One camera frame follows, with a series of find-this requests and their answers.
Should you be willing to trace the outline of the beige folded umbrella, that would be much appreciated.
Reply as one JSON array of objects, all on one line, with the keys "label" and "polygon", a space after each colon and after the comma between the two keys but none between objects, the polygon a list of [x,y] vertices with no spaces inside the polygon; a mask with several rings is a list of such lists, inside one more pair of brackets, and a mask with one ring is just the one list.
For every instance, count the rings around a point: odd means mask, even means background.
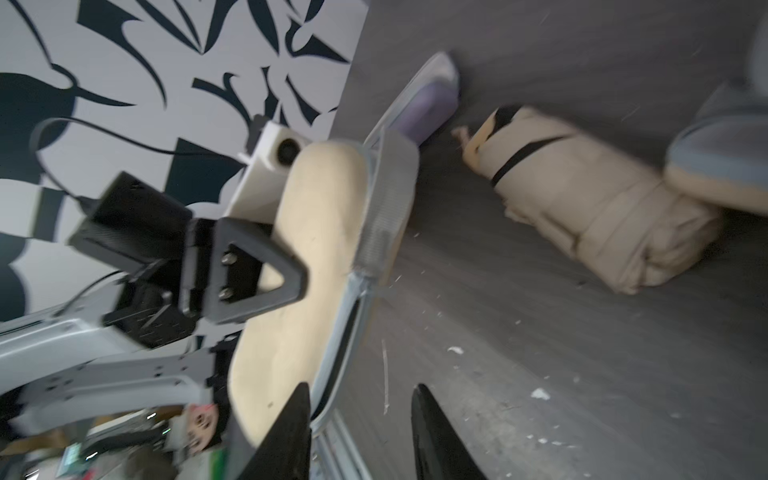
[{"label": "beige folded umbrella", "polygon": [[617,293],[659,286],[719,237],[721,209],[677,192],[659,170],[532,107],[496,109],[452,131],[508,218],[535,228]]}]

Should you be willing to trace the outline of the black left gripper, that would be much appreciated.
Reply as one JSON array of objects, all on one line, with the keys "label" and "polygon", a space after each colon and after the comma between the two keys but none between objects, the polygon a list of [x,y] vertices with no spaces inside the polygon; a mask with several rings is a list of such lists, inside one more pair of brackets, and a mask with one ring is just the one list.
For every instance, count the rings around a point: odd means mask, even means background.
[{"label": "black left gripper", "polygon": [[[179,297],[192,212],[126,172],[85,212],[69,245],[127,275],[103,324],[150,349],[190,336],[197,319],[182,313]],[[244,323],[301,300],[307,282],[306,267],[258,224],[222,218],[213,227],[202,316]]]}]

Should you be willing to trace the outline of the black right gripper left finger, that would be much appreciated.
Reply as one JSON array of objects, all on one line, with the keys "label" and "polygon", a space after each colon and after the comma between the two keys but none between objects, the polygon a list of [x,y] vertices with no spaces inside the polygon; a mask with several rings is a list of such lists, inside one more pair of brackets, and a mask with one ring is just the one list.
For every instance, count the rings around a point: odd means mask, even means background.
[{"label": "black right gripper left finger", "polygon": [[312,438],[310,407],[309,386],[302,382],[237,479],[307,480]]}]

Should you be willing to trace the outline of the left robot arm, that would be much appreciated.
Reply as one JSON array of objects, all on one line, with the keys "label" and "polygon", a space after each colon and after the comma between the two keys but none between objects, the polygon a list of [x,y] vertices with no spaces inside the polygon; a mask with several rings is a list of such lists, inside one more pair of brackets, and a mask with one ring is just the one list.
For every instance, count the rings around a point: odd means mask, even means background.
[{"label": "left robot arm", "polygon": [[242,323],[300,300],[307,270],[257,223],[196,218],[119,174],[86,203],[73,240],[115,274],[1,329],[1,436],[31,437],[102,415],[226,404]]}]

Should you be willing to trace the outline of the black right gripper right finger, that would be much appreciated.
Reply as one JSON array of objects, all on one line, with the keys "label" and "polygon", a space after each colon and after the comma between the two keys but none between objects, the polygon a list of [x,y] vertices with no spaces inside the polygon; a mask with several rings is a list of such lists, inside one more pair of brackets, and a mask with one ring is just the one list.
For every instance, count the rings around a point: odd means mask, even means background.
[{"label": "black right gripper right finger", "polygon": [[412,394],[411,428],[419,480],[487,479],[425,384]]}]

